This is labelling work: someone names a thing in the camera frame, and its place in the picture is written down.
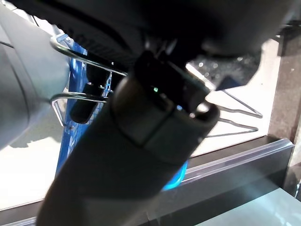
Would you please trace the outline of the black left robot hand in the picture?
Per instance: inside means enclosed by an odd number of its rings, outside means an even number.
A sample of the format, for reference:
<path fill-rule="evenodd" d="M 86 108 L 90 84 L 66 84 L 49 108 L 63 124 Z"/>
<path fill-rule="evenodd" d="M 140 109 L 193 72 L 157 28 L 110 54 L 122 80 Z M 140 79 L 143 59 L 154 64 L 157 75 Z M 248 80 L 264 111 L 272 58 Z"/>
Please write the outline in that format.
<path fill-rule="evenodd" d="M 295 0 L 15 0 L 126 73 L 53 181 L 38 226 L 122 226 L 139 215 L 216 125 L 197 58 L 250 60 Z"/>

